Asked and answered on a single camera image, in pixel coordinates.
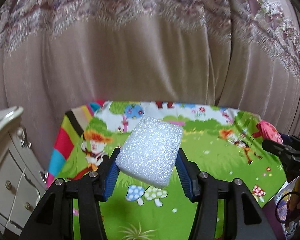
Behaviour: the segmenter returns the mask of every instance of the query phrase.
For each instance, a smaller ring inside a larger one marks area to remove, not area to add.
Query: cabinet door
[[[6,218],[9,217],[21,174],[20,168],[7,150],[0,165],[0,214]]]
[[[9,217],[10,223],[24,227],[45,191],[36,185],[34,176],[26,168],[21,176],[17,195]]]
[[[39,182],[41,187],[46,189],[47,185],[42,181],[42,178],[40,175],[40,171],[44,172],[44,169],[41,167],[37,158],[34,156],[34,153],[31,150],[31,145],[29,145],[25,142],[24,145],[22,146],[22,143],[21,143],[22,137],[27,139],[26,128],[23,126],[19,126],[13,130],[10,130],[9,134],[10,134],[13,144],[16,147],[23,162],[26,164],[28,169],[31,171],[31,173],[33,174],[33,176],[37,180],[37,182]]]

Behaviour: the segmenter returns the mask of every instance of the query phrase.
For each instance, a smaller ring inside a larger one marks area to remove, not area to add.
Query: colorful striped fabric
[[[53,147],[48,167],[48,187],[66,163],[71,151],[83,134],[83,130],[93,118],[94,113],[102,108],[104,102],[98,100],[66,112]]]

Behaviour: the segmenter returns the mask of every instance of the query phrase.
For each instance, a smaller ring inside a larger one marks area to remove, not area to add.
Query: white cabinet
[[[20,234],[45,193],[42,169],[21,125],[23,108],[0,111],[0,230]]]

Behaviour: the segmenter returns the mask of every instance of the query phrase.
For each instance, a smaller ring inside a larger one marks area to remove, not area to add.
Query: yellow stripe
[[[86,118],[88,119],[88,122],[90,122],[90,120],[92,119],[92,116],[91,116],[88,108],[86,106],[81,106],[81,109],[83,110]]]
[[[66,133],[68,134],[68,136],[69,136],[70,140],[72,141],[73,145],[76,145],[77,142],[79,141],[80,137],[77,134],[77,132],[74,130],[74,128],[72,127],[68,116],[65,115],[65,117],[63,118],[61,127],[63,128],[63,130],[66,131]]]

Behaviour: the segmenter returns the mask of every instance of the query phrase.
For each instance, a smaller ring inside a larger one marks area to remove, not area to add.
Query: blue polka dot mushroom
[[[130,185],[128,187],[126,200],[130,202],[137,201],[138,205],[142,206],[144,202],[141,197],[144,193],[145,193],[145,188],[143,188],[142,186]]]
[[[147,201],[154,200],[154,204],[157,207],[161,207],[163,203],[160,201],[160,199],[165,198],[167,195],[168,195],[168,191],[166,191],[165,189],[159,189],[150,186],[149,188],[146,189],[145,199]]]

